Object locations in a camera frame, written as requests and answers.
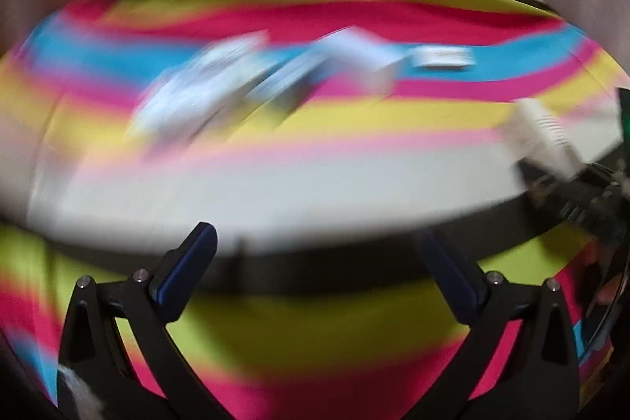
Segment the white box red blue logo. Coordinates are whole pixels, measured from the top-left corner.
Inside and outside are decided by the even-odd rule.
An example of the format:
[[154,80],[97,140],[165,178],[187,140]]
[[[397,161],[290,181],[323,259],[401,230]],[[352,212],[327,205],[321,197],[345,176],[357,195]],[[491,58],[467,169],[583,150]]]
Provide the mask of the white box red blue logo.
[[192,140],[221,111],[237,104],[276,67],[265,56],[264,31],[214,42],[147,86],[127,130],[155,148]]

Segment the white box black fine print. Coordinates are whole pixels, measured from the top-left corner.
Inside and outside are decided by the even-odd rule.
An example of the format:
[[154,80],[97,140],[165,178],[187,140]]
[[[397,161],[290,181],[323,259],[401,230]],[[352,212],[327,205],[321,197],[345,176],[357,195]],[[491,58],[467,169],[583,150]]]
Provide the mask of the white box black fine print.
[[555,177],[571,180],[584,169],[558,118],[537,99],[514,101],[498,133],[518,160],[527,159]]

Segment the flat white box green print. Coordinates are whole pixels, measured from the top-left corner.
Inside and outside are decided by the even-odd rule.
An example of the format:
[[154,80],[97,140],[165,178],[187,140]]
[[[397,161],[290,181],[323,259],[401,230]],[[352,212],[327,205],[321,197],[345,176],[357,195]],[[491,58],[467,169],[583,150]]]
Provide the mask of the flat white box green print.
[[460,46],[418,46],[411,51],[410,59],[414,67],[426,69],[465,69],[476,64],[472,50]]

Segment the white box blue Chinese text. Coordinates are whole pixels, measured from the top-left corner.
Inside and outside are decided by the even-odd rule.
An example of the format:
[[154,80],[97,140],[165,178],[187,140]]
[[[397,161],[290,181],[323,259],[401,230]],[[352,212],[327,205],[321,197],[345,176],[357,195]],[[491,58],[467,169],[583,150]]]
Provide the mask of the white box blue Chinese text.
[[387,94],[405,60],[406,53],[397,45],[368,30],[346,27],[317,39],[276,68],[243,97],[241,105],[249,114],[265,105],[290,112],[331,78],[340,78],[360,93]]

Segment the multicolour striped cloth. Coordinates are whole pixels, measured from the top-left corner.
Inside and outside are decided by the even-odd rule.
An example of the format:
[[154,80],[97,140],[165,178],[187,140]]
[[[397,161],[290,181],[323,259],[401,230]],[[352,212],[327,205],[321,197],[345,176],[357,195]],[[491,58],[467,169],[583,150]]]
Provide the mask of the multicolour striped cloth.
[[[402,48],[390,93],[331,78],[293,111],[221,111],[190,141],[128,137],[162,71],[264,31],[270,74],[346,27]],[[465,69],[412,65],[460,46]],[[413,236],[486,272],[554,278],[583,394],[614,348],[627,242],[528,197],[498,127],[522,98],[584,163],[624,178],[629,74],[579,27],[524,0],[72,0],[1,59],[1,414],[57,407],[76,281],[154,268],[200,223],[215,257],[167,330],[228,419],[409,419],[469,333]]]

